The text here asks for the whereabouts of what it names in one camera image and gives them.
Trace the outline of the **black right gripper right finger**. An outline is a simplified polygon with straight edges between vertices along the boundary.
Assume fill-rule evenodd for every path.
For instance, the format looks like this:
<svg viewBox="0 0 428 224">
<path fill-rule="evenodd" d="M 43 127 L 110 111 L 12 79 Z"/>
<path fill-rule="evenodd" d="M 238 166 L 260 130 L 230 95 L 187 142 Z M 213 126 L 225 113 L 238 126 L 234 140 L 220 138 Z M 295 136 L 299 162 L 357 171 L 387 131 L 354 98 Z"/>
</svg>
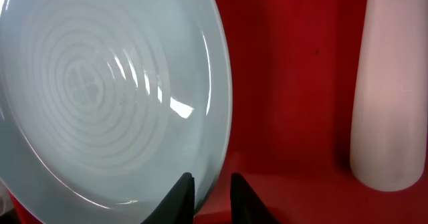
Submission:
<svg viewBox="0 0 428 224">
<path fill-rule="evenodd" d="M 231 222 L 233 224 L 279 224 L 245 178 L 231 175 Z"/>
</svg>

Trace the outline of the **large light blue plate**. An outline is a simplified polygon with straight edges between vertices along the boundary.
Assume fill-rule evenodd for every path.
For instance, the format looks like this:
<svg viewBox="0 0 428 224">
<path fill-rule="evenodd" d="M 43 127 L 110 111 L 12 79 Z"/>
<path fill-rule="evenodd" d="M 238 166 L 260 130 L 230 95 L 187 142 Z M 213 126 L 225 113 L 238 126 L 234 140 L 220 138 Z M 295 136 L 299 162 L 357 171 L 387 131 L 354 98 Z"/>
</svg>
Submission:
<svg viewBox="0 0 428 224">
<path fill-rule="evenodd" d="M 1 0 L 1 181 L 42 223 L 141 223 L 185 173 L 201 209 L 231 111 L 215 0 Z"/>
</svg>

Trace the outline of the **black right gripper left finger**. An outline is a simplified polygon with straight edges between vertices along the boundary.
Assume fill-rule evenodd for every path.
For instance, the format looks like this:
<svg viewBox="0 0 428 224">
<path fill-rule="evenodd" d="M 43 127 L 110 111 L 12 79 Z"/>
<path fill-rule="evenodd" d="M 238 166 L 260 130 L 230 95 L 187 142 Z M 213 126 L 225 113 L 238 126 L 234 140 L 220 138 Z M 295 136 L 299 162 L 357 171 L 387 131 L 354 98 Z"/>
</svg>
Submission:
<svg viewBox="0 0 428 224">
<path fill-rule="evenodd" d="M 193 224 L 194 215 L 195 180 L 184 173 L 141 224 Z"/>
</svg>

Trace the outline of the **white plastic fork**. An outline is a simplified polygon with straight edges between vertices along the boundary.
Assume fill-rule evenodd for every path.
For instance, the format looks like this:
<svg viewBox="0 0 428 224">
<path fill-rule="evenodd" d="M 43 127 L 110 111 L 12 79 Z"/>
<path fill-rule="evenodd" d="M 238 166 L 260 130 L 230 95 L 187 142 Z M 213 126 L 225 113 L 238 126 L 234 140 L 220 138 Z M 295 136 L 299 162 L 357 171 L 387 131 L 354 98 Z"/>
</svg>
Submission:
<svg viewBox="0 0 428 224">
<path fill-rule="evenodd" d="M 350 167 L 385 192 L 414 185 L 427 151 L 427 0 L 367 0 Z"/>
</svg>

